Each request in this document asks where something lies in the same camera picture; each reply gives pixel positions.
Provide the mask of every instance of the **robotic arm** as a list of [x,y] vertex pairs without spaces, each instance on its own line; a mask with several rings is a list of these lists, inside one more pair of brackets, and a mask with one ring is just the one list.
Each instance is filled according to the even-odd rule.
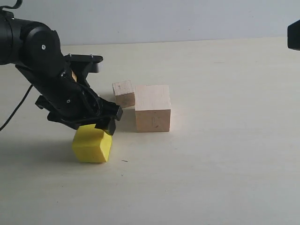
[[88,73],[98,72],[103,58],[97,55],[66,55],[60,49],[56,31],[40,22],[14,18],[0,7],[0,65],[15,67],[39,91],[36,105],[49,111],[49,121],[72,129],[95,124],[113,135],[115,120],[123,110],[119,105],[99,97],[86,81]]

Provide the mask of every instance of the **yellow cube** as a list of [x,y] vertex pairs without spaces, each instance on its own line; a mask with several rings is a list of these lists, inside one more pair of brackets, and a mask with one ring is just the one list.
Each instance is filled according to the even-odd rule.
[[91,124],[77,129],[72,149],[79,162],[105,163],[108,161],[111,145],[112,136]]

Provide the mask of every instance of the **wooden cube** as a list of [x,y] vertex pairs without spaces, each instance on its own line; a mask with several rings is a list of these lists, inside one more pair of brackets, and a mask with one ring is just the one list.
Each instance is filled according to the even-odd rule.
[[135,89],[135,118],[138,132],[170,131],[169,86],[137,86]]
[[105,163],[108,161],[111,145],[112,137],[91,124],[77,129],[72,149],[79,162]]
[[135,105],[135,92],[130,81],[113,83],[112,89],[117,105],[120,105],[122,108]]

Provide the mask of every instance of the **wooden block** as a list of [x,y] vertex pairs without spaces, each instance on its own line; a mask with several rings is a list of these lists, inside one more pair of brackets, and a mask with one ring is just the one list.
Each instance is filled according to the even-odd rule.
[[105,163],[108,161],[111,145],[112,137],[91,124],[77,129],[72,149],[79,162]]
[[122,108],[135,105],[135,92],[130,81],[113,83],[112,89],[117,105],[120,105]]
[[135,89],[135,118],[138,132],[170,131],[169,86],[137,86]]

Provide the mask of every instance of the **black cable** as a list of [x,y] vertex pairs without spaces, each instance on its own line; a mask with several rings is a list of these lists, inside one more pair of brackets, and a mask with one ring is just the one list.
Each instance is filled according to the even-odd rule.
[[0,127],[0,131],[4,129],[4,127],[6,127],[6,125],[10,122],[10,120],[12,119],[12,117],[15,115],[15,113],[18,111],[18,109],[20,108],[20,106],[23,104],[23,102],[25,101],[26,97],[28,96],[30,90],[32,89],[33,85],[30,85],[30,87],[28,88],[27,92],[25,93],[24,97],[22,98],[22,100],[20,101],[20,103],[18,104],[18,106],[15,108],[15,110],[11,113],[11,115],[9,116],[9,118],[7,119],[7,121],[5,121],[5,123],[2,125],[2,127]]

